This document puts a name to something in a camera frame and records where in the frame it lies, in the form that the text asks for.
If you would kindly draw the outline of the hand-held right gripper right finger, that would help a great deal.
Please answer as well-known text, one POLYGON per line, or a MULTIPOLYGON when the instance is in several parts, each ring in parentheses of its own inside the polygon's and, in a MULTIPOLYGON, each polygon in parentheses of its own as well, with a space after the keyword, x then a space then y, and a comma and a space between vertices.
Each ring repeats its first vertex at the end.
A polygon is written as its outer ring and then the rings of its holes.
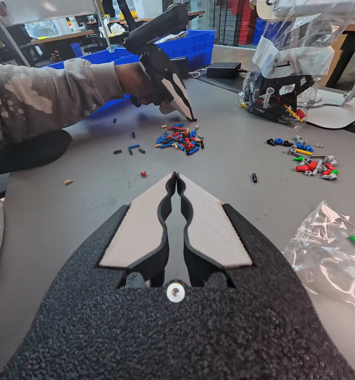
POLYGON ((176 174, 184 227, 184 260, 192 287, 204 287, 213 273, 252 266, 224 203, 183 174, 176 174))

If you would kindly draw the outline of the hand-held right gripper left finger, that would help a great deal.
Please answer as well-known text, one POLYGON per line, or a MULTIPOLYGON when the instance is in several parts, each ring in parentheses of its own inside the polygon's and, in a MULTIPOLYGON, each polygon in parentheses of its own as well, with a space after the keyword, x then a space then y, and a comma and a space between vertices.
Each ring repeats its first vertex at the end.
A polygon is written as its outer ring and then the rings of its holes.
POLYGON ((161 287, 169 259, 166 219, 172 212, 176 172, 135 198, 99 259, 99 268, 140 273, 151 287, 161 287))

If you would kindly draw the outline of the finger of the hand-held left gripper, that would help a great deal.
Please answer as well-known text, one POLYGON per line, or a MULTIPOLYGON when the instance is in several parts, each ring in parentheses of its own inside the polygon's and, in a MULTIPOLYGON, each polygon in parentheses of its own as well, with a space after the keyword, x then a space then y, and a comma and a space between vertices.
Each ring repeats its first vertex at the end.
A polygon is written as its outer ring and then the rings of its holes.
POLYGON ((174 89, 172 105, 175 110, 179 111, 186 119, 195 118, 187 90, 178 74, 172 74, 172 85, 174 89))
POLYGON ((172 97, 172 100, 168 100, 171 106, 178 111, 187 120, 193 119, 193 111, 190 105, 187 91, 181 89, 179 84, 176 84, 174 80, 162 79, 161 83, 166 88, 167 92, 172 97))

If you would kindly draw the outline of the pile of mixed toy pins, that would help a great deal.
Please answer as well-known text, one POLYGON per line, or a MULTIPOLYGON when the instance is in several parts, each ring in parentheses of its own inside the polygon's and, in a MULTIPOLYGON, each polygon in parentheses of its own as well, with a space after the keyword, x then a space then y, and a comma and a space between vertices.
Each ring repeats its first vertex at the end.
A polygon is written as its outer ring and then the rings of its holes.
POLYGON ((156 149, 174 148, 191 156, 204 149, 204 137, 198 132, 199 125, 187 127, 184 123, 177 123, 164 130, 155 142, 156 149))

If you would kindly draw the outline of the person's left forearm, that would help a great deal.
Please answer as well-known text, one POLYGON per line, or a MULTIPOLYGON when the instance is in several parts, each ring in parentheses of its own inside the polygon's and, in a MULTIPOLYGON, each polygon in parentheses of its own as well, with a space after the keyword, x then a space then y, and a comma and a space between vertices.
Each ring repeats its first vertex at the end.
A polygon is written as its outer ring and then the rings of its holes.
POLYGON ((72 126, 123 97, 114 62, 76 58, 64 69, 0 64, 0 144, 72 126))

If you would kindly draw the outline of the person's left hand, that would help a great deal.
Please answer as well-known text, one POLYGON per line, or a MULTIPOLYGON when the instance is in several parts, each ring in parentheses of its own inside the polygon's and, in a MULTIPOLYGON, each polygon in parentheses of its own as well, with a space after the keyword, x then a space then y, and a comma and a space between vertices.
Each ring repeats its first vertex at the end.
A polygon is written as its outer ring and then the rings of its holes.
POLYGON ((115 72, 123 94, 136 97, 142 105, 153 102, 154 87, 139 62, 116 65, 115 72))

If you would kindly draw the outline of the black box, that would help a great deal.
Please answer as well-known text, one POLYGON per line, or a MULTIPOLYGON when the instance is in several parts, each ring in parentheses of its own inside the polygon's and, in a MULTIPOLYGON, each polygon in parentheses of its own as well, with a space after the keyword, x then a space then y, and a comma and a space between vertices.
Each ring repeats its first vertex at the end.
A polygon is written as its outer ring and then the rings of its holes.
POLYGON ((189 78, 189 60, 188 57, 171 58, 170 61, 175 65, 181 79, 189 78))

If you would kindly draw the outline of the large blue storage bin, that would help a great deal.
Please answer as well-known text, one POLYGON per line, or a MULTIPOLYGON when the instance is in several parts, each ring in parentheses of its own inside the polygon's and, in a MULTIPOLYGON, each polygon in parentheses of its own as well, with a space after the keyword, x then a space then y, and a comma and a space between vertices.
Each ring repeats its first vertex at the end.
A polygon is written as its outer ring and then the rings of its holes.
POLYGON ((214 30, 187 30, 186 36, 165 42, 157 42, 170 59, 187 58, 188 72, 206 68, 212 60, 215 39, 214 30))

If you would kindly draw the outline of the black power adapter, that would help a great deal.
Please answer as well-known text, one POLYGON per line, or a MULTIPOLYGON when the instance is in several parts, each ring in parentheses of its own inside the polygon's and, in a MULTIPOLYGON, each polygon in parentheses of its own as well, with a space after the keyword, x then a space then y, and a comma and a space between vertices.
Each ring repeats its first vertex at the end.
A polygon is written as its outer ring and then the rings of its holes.
POLYGON ((234 79, 239 75, 241 62, 214 62, 206 69, 208 78, 229 78, 234 79))

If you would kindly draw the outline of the long blue storage tray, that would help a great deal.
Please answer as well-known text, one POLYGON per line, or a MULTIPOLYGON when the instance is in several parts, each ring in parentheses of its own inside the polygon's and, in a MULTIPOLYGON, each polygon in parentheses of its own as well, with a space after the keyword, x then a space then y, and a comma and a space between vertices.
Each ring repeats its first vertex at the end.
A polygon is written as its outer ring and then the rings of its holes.
MULTIPOLYGON (((104 64, 113 62, 115 65, 122 65, 139 62, 139 56, 127 52, 127 50, 124 47, 116 47, 112 52, 109 52, 109 50, 102 50, 97 53, 85 55, 81 58, 91 62, 92 64, 104 64)), ((118 104, 120 102, 123 102, 124 100, 127 100, 129 98, 129 95, 125 95, 123 99, 111 100, 109 102, 106 102, 105 105, 97 109, 94 112, 94 114, 98 114, 99 112, 104 111, 105 109, 112 107, 113 105, 118 104)))

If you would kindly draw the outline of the shelf of red and blue bins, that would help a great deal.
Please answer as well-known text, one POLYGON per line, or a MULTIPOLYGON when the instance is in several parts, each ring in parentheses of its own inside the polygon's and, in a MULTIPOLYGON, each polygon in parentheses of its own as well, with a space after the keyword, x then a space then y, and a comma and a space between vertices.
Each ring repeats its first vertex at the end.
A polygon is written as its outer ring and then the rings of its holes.
POLYGON ((220 0, 215 2, 213 29, 218 45, 256 46, 265 29, 266 21, 257 15, 256 5, 248 0, 220 0))

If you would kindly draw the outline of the clear bag of toy parts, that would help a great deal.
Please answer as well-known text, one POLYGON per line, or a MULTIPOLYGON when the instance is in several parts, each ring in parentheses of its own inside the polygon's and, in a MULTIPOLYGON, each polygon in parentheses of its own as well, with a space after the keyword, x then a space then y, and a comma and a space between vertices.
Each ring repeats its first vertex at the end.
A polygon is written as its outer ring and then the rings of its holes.
POLYGON ((251 69, 243 80, 236 105, 298 130, 307 122, 308 109, 314 105, 317 89, 312 75, 265 78, 260 71, 251 69))

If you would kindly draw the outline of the wooden workbench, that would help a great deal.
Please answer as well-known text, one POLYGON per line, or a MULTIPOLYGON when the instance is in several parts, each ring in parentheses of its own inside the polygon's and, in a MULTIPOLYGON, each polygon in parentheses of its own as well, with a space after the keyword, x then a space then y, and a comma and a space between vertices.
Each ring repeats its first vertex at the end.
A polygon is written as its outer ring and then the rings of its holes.
POLYGON ((44 37, 44 38, 40 38, 37 40, 32 40, 31 43, 33 45, 42 45, 45 43, 81 38, 81 37, 90 36, 93 34, 94 34, 93 30, 87 30, 87 31, 79 32, 79 33, 71 33, 71 34, 67 34, 67 35, 61 35, 61 36, 55 36, 55 37, 49 37, 49 38, 44 37))

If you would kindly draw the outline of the crumpled clear plastic bag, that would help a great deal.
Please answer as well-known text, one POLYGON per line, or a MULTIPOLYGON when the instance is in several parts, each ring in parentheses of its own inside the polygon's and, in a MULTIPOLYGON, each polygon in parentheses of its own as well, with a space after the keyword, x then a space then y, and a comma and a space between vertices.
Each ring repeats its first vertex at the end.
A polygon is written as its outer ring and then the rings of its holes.
POLYGON ((323 200, 282 251, 311 296, 340 302, 355 312, 355 218, 323 200))

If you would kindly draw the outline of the clear bag with white labels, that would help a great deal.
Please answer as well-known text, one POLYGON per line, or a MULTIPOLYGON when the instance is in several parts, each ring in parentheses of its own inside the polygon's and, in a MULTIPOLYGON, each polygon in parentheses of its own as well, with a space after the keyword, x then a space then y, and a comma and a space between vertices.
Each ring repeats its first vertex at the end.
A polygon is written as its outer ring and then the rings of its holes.
POLYGON ((331 43, 354 17, 316 14, 266 20, 252 68, 265 78, 325 76, 335 54, 331 43))

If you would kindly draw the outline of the pile of assorted toy connectors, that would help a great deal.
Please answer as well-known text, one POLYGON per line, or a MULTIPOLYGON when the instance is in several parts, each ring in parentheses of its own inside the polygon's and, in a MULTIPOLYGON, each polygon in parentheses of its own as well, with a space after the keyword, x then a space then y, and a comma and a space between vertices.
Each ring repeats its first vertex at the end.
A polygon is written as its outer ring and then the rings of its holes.
POLYGON ((269 146, 283 147, 286 154, 295 163, 295 172, 302 173, 308 177, 320 176, 323 180, 335 182, 338 179, 338 161, 334 155, 319 154, 317 150, 323 148, 323 144, 318 143, 314 147, 308 140, 296 135, 293 140, 281 138, 269 138, 266 140, 269 146))

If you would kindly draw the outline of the white stand base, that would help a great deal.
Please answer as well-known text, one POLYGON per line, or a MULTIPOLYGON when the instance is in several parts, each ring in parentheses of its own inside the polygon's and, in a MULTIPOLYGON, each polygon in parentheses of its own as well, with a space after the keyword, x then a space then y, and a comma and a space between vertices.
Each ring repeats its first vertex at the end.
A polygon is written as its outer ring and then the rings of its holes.
POLYGON ((330 130, 342 129, 355 122, 355 97, 348 103, 338 106, 344 100, 343 93, 319 90, 322 97, 319 107, 308 111, 307 123, 330 130))

